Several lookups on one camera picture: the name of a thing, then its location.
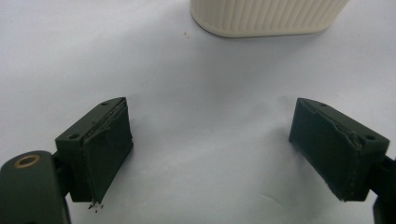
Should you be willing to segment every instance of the white background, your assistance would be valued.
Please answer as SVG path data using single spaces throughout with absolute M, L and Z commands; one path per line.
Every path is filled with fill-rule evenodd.
M 0 2 L 0 164 L 127 97 L 134 154 L 74 224 L 373 223 L 289 143 L 297 97 L 396 141 L 396 2 L 350 1 L 314 35 L 227 39 L 188 0 Z M 394 144 L 388 155 L 396 157 Z

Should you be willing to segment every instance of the screw hole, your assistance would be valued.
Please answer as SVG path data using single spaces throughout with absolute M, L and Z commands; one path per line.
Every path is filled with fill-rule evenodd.
M 375 137 L 372 136 L 372 135 L 365 135 L 364 137 L 365 137 L 366 139 L 368 139 L 368 140 L 375 140 Z
M 72 135 L 68 136 L 69 139 L 76 139 L 79 137 L 78 133 L 73 133 Z
M 14 163 L 14 166 L 17 168 L 25 168 L 31 166 L 40 160 L 40 156 L 38 155 L 28 155 L 23 158 L 20 158 Z

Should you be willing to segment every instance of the white plastic box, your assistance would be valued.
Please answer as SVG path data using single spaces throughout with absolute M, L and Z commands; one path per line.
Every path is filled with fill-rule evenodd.
M 191 15 L 215 35 L 301 35 L 328 28 L 348 0 L 191 0 Z

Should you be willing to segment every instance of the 3d printed part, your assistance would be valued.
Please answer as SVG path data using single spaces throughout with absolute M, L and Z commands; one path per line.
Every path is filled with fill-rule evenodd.
M 348 0 L 191 0 L 191 15 L 225 37 L 301 35 L 328 28 Z
M 343 201 L 378 195 L 376 224 L 396 223 L 396 161 L 385 155 L 389 140 L 321 102 L 299 98 L 290 141 Z
M 0 223 L 68 224 L 68 192 L 74 202 L 101 202 L 134 145 L 126 99 L 99 104 L 56 145 L 53 155 L 32 151 L 2 167 Z

